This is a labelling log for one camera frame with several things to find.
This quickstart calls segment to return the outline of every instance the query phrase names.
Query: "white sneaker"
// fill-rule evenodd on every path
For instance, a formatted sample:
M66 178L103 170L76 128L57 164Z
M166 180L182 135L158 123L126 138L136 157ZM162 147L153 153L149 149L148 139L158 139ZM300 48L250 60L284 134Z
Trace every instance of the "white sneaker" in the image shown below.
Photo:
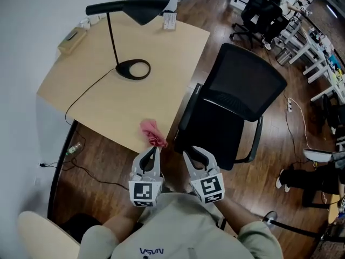
M267 50L270 50L271 49L271 45L270 43L266 42L264 39L262 40L262 42L264 43L264 46Z
M279 177L277 178L277 181L275 182L275 186L276 186L278 189L280 189L281 186L282 186L282 184L281 184L281 182L280 182L280 175L282 174L282 171L284 171L284 170L281 170L281 171L280 171Z
M290 187L288 187L287 185L284 185L284 191L285 193L288 193L290 191Z

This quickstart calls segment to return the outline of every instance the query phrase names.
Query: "office chair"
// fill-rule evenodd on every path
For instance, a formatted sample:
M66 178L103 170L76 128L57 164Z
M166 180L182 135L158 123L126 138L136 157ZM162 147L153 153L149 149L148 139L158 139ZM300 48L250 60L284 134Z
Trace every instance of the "office chair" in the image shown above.
M253 49L253 39L257 40L260 46L263 47L261 39L255 34L265 34L271 22L281 16L282 9L279 4L280 0L249 0L241 13L243 25L238 23L231 25L234 29L236 26L240 27L243 32L232 33L230 38L233 38L234 35L247 35L251 49ZM255 16L259 16L256 22L253 20Z
M338 95L334 92L332 98L336 100L336 104L332 105L330 97L326 94L322 96L323 115L327 120L328 126L333 134L339 126L345 125L345 105L339 104Z
M220 48L204 85L198 84L187 104L174 150L191 145L212 153L218 166L231 170L234 163L255 158L263 127L262 114L286 87L281 74L256 54L225 43ZM236 159L244 120L257 122L248 156Z

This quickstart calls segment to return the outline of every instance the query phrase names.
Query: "person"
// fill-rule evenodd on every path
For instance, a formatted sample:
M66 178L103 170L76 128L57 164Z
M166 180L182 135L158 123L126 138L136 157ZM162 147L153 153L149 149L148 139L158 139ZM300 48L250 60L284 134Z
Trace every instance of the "person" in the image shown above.
M238 234L220 230L220 213ZM132 233L138 223L143 226ZM192 194L162 193L154 208L126 207L85 232L78 259L283 258L268 227L228 197L203 204Z
M279 36L280 32L286 28L290 19L294 16L295 12L304 14L301 9L296 8L298 0L280 0L280 7L282 9L282 18L280 21L275 21L269 28L263 38L263 44L267 50L271 49L272 40Z
M304 195L304 206L312 204L316 191L339 195L342 200L345 197L345 168L336 168L335 164L330 162L312 172L292 168L283 169L280 171L275 186L280 189L283 185L286 193L291 187L304 189L306 193L314 193Z

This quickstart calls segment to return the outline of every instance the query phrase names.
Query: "chair armrest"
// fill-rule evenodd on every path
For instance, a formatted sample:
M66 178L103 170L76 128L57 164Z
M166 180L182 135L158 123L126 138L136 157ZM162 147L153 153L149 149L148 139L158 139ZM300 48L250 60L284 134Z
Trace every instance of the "chair armrest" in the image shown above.
M185 108L185 110L183 112L181 121L178 124L178 129L180 131L185 131L187 128L187 125L189 123L190 117L192 116L192 113L193 113L196 101L198 100L202 86L203 86L202 84L196 85L196 87L192 93L192 96L190 97L190 99L188 101L187 107Z
M264 122L264 117L261 116L258 120L258 123L257 123L257 129L255 130L255 136L254 136L254 140L253 140L252 149L249 152L249 154L247 155L247 157L243 158L243 159L236 159L234 161L234 163L247 163L247 162L251 162L254 160L254 158L257 154L258 146L259 146L261 131L263 130L263 122Z

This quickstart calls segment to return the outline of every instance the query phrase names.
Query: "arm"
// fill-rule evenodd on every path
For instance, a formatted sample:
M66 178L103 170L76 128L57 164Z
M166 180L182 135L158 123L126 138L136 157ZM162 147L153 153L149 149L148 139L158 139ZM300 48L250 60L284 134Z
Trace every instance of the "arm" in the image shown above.
M289 2L287 2L287 8L288 8L289 10L292 10L292 11L296 11L296 12L299 12L299 13L303 13L302 10L300 10L300 9L296 8L295 6L291 5Z
M109 228L121 243L131 234L144 209L145 207L127 207L111 217L103 226Z
M259 221L259 219L247 209L227 197L223 200L216 201L215 206L223 214L227 223L236 234L239 234L243 226Z
M93 226L82 237L78 259L108 259L132 232L144 208L126 207L103 226Z
M216 201L215 205L238 234L237 240L249 250L254 258L283 258L279 242L256 216L228 198Z

